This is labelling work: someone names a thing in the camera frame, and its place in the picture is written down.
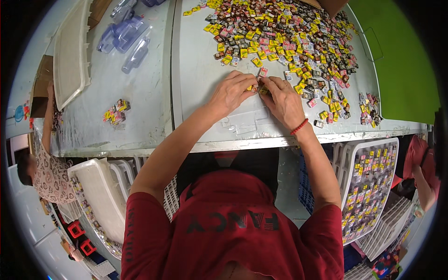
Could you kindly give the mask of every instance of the person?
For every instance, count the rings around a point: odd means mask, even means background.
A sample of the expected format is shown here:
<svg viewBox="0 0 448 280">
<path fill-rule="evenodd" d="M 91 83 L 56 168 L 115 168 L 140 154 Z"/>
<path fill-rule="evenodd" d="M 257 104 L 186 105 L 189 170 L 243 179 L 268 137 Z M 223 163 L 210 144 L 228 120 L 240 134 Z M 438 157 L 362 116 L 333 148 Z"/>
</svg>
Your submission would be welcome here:
<svg viewBox="0 0 448 280">
<path fill-rule="evenodd" d="M 294 132 L 305 156 L 313 215 L 299 230 L 274 206 L 272 179 L 251 174 L 243 160 L 241 170 L 191 176 L 170 223 L 165 186 L 178 171 L 184 174 L 179 168 L 199 138 L 254 95 L 246 89 L 258 83 L 255 76 L 232 71 L 210 101 L 156 147 L 135 178 L 126 208 L 122 279 L 343 279 L 341 198 L 333 168 L 290 83 L 277 77 L 262 82 L 272 95 L 261 98 Z M 273 150 L 265 154 L 270 164 Z"/>
<path fill-rule="evenodd" d="M 434 150 L 415 134 L 398 139 L 400 143 L 394 181 L 403 181 L 392 190 L 412 200 L 418 188 L 420 206 L 426 212 L 439 196 L 440 179 L 436 175 Z"/>
<path fill-rule="evenodd" d="M 69 203 L 76 200 L 67 169 L 69 165 L 50 155 L 50 138 L 53 125 L 54 87 L 51 81 L 47 88 L 48 103 L 43 122 L 42 140 L 37 157 L 22 155 L 17 161 L 20 182 L 32 185 L 39 196 L 52 203 Z"/>
</svg>

